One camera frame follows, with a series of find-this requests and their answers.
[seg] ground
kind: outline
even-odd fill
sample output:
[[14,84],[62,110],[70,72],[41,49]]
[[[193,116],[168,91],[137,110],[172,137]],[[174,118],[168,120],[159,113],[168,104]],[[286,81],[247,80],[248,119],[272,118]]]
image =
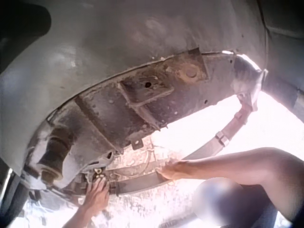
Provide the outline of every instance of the ground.
[[[239,109],[240,104],[235,96],[227,98],[216,106],[171,123],[168,129],[148,136],[144,139],[143,150],[133,152],[127,148],[124,155],[117,158],[111,166],[120,168],[145,162],[145,149],[151,149],[150,139],[154,145],[156,159],[182,158],[211,139]],[[251,114],[248,123],[220,154],[257,147],[277,147],[304,160],[304,124],[264,93],[259,95],[258,111]],[[159,227],[168,220],[186,217],[191,213],[192,194],[201,182],[179,180],[132,195],[111,196],[107,212],[93,218],[93,222],[100,228]],[[51,212],[27,202],[24,207],[26,219],[18,218],[11,227],[61,227],[75,210],[62,207],[60,211]],[[278,215],[276,228],[287,227],[287,224],[283,217]],[[202,225],[202,222],[195,220],[183,227],[192,228],[197,225]]]

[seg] finger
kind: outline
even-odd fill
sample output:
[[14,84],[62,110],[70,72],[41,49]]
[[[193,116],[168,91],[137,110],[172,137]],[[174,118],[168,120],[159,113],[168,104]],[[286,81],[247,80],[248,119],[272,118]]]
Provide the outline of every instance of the finger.
[[95,181],[93,182],[92,190],[97,190],[99,183],[100,183],[100,178],[95,179]]
[[108,193],[105,195],[105,198],[104,198],[106,204],[108,204],[109,198],[110,198],[110,193],[108,192]]
[[104,189],[105,182],[106,182],[106,178],[103,177],[98,185],[98,191],[102,191]]
[[92,190],[92,182],[89,182],[86,188],[86,193],[88,194]]
[[106,194],[109,192],[109,189],[110,189],[110,183],[109,182],[107,182],[106,184],[105,184],[105,187],[104,187],[104,189],[103,189],[103,192],[105,192]]
[[162,173],[162,168],[161,167],[156,167],[155,171],[158,172],[159,174],[161,174]]

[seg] bolt hole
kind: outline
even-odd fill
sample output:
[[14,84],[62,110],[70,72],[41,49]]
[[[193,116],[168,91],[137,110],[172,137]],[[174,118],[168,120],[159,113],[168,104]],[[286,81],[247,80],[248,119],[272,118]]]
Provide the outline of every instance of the bolt hole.
[[146,88],[150,88],[152,86],[151,82],[146,82],[146,84],[144,85],[144,87]]
[[111,157],[112,157],[112,152],[109,152],[106,158],[110,159]]

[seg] undercarriage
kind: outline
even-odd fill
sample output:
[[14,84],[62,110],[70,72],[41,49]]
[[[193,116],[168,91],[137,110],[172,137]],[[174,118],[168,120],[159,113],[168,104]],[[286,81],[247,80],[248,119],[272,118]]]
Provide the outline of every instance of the undercarriage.
[[[100,176],[110,181],[110,193],[116,195],[165,184],[154,172],[160,161],[155,158],[147,170],[151,151],[142,167],[108,166],[127,146],[136,151],[154,131],[236,94],[242,108],[235,117],[184,159],[216,155],[256,110],[266,75],[244,55],[202,55],[198,49],[123,72],[78,94],[43,122],[28,147],[25,180],[33,189],[47,189],[76,205],[88,183]],[[119,175],[130,169],[137,174]]]

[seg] metal clamp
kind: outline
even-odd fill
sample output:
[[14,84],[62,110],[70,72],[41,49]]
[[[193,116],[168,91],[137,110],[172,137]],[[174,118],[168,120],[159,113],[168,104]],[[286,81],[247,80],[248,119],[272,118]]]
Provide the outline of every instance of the metal clamp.
[[218,139],[218,141],[223,145],[223,146],[228,146],[230,140],[223,134],[222,131],[219,131],[215,137]]

